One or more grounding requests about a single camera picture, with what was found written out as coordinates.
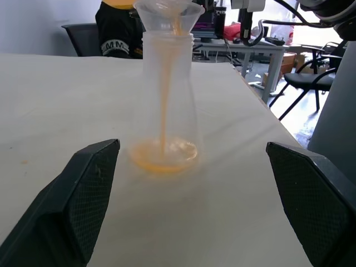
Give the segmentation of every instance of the person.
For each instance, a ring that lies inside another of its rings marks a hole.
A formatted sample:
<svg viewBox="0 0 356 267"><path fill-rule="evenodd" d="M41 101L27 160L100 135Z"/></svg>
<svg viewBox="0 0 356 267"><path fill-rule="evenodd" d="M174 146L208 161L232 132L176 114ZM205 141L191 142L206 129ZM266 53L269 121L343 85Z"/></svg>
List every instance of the person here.
<svg viewBox="0 0 356 267"><path fill-rule="evenodd" d="M142 59L143 26L138 18L130 16L130 0L101 2L95 15L99 45L103 56Z"/></svg>

